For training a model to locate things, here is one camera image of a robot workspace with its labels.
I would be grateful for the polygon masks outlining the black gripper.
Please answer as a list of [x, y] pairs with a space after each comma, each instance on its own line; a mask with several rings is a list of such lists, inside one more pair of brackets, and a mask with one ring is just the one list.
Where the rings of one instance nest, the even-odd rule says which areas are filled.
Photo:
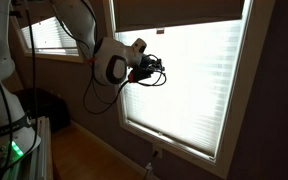
[[132, 78], [134, 80], [143, 80], [150, 78], [151, 75], [159, 70], [163, 70], [162, 62], [159, 58], [153, 60], [151, 55], [145, 55], [139, 65], [132, 69]]

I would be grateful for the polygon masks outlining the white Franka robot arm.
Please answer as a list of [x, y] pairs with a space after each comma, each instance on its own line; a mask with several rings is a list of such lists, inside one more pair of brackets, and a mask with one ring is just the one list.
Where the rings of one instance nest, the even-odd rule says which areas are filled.
[[[40, 144], [18, 97], [4, 85], [15, 71], [8, 32], [16, 0], [0, 0], [0, 170], [20, 161]], [[86, 0], [50, 0], [55, 17], [78, 42], [93, 66], [92, 76], [102, 85], [137, 83], [164, 70], [160, 59], [144, 53], [147, 44], [137, 39], [127, 46], [113, 38], [96, 39], [96, 17]]]

